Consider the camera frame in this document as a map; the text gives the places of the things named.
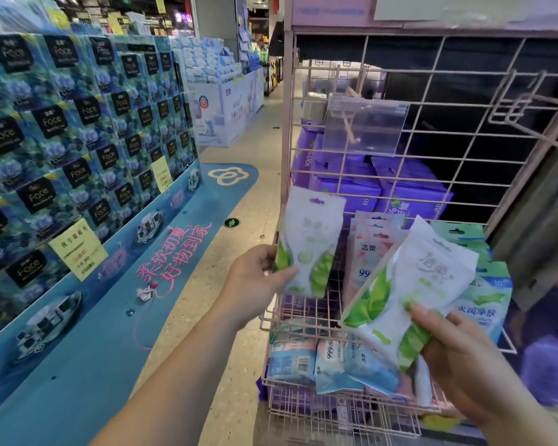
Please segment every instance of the hand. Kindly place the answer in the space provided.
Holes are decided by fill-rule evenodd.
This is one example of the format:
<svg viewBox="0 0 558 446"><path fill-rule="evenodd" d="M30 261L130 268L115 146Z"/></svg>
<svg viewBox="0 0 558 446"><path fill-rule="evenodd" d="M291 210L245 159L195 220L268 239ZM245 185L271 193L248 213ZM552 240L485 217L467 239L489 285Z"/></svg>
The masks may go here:
<svg viewBox="0 0 558 446"><path fill-rule="evenodd" d="M282 292L298 273L292 266L265 275L273 267L275 254L276 246L260 245L247 250L231 265L214 308L229 317L236 330L264 312L273 295Z"/></svg>
<svg viewBox="0 0 558 446"><path fill-rule="evenodd" d="M528 393L484 331L457 311L443 318L412 303L411 318L433 338L422 351L430 373L446 397L478 427L517 412Z"/></svg>

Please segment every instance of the blue floor decal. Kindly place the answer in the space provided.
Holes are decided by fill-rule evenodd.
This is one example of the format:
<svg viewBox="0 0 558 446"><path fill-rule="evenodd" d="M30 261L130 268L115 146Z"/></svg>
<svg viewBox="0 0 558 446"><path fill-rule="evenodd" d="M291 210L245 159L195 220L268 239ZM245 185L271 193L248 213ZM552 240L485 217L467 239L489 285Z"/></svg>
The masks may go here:
<svg viewBox="0 0 558 446"><path fill-rule="evenodd" d="M86 445L124 405L190 274L258 179L249 164L201 170L167 231L0 407L0 444Z"/></svg>

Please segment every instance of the blue wet wipes pack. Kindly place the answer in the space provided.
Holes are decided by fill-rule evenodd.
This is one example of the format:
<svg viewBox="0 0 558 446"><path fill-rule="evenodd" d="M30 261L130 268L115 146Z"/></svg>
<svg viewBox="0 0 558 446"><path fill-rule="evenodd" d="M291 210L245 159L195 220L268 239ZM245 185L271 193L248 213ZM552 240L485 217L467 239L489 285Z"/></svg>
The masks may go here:
<svg viewBox="0 0 558 446"><path fill-rule="evenodd" d="M291 339L271 346L267 378L304 385L314 382L317 341Z"/></svg>
<svg viewBox="0 0 558 446"><path fill-rule="evenodd" d="M397 369L380 359L378 352L362 344L345 344L344 368L353 380L390 396L399 386Z"/></svg>
<svg viewBox="0 0 558 446"><path fill-rule="evenodd" d="M317 394L337 391L363 391L364 386L345 373L344 348L341 341L321 339L317 346L314 378Z"/></svg>

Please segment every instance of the store aisle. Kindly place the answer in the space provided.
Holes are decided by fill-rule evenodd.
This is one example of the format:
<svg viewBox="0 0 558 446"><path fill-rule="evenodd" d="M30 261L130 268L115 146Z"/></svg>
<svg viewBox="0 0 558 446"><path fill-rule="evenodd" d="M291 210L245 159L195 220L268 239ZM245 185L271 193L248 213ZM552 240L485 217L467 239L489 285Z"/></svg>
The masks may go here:
<svg viewBox="0 0 558 446"><path fill-rule="evenodd" d="M281 174L281 129L273 127L281 125L282 93L283 84L265 99L254 122L230 148L209 147L199 153L204 163L252 164L258 168L259 177L231 214L240 220L239 226L222 227L186 283L135 391L211 306L233 260L252 246L272 241L280 210ZM268 334L260 331L258 319L238 333L205 423L202 445L252 444L258 407L255 382L262 373L267 337Z"/></svg>

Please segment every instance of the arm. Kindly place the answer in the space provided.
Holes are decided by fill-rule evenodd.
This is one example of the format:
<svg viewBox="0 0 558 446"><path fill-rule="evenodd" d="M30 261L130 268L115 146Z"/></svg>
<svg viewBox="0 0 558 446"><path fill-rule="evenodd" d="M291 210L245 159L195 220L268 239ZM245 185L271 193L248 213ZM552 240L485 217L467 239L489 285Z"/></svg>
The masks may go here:
<svg viewBox="0 0 558 446"><path fill-rule="evenodd" d="M422 351L432 377L490 445L558 445L557 422L476 323L459 312L445 319L417 303L410 314L434 336Z"/></svg>
<svg viewBox="0 0 558 446"><path fill-rule="evenodd" d="M236 333L296 275L265 276L276 248L256 246L231 266L219 297L164 363L91 443L197 445Z"/></svg>

